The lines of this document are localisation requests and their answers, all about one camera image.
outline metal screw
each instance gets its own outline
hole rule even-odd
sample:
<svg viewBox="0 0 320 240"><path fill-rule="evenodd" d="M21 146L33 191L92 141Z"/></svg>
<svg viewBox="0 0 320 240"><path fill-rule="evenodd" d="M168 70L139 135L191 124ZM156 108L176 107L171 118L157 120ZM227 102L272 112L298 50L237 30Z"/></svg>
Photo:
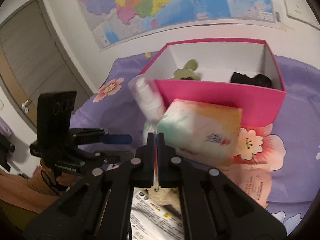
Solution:
<svg viewBox="0 0 320 240"><path fill-rule="evenodd" d="M179 157L173 157L171 158L171 162L174 164L179 164L181 162L181 159Z"/></svg>
<svg viewBox="0 0 320 240"><path fill-rule="evenodd" d="M211 175L211 176L218 176L219 175L219 170L217 170L217 169L210 169L209 170L209 174Z"/></svg>
<svg viewBox="0 0 320 240"><path fill-rule="evenodd" d="M92 174L94 176L100 176L103 173L103 170L100 168L95 168L94 170L92 170Z"/></svg>
<svg viewBox="0 0 320 240"><path fill-rule="evenodd" d="M131 159L131 163L132 163L133 165L138 165L138 164L141 163L141 159L140 159L140 158L132 158L132 159Z"/></svg>

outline map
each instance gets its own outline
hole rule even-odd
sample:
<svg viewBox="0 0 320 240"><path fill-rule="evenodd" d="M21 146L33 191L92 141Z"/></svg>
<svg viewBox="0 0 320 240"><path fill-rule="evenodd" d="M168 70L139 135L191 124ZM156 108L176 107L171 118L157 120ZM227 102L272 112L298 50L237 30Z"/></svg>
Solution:
<svg viewBox="0 0 320 240"><path fill-rule="evenodd" d="M100 49L150 31L212 19L274 22L271 0L78 0Z"/></svg>

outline barcode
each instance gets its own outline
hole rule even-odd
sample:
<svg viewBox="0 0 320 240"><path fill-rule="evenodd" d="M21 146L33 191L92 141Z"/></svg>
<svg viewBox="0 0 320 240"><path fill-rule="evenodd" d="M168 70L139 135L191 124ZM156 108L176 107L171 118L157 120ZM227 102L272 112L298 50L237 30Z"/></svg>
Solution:
<svg viewBox="0 0 320 240"><path fill-rule="evenodd" d="M276 12L276 20L277 20L277 22L281 22L280 21L280 13L279 12Z"/></svg>

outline tissue box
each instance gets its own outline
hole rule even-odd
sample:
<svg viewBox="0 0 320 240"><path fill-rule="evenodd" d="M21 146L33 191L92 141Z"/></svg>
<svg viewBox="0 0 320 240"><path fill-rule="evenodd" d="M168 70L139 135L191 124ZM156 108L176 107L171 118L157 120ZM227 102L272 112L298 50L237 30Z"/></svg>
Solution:
<svg viewBox="0 0 320 240"><path fill-rule="evenodd" d="M175 99L157 126L178 155L207 165L231 164L241 109Z"/></svg>
<svg viewBox="0 0 320 240"><path fill-rule="evenodd" d="M202 81L174 80L173 73L195 59ZM273 88L230 83L233 72L262 73ZM277 62L266 41L209 38L166 44L143 68L155 79L166 106L175 98L241 108L242 124L263 127L274 121L285 97Z"/></svg>

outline pink packet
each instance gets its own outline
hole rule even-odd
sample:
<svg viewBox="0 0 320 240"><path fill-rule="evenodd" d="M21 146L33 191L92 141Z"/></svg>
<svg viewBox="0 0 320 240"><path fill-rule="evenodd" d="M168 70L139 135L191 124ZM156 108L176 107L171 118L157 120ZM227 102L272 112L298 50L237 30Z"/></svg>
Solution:
<svg viewBox="0 0 320 240"><path fill-rule="evenodd" d="M272 184L268 164L233 164L226 175L262 207L267 207Z"/></svg>

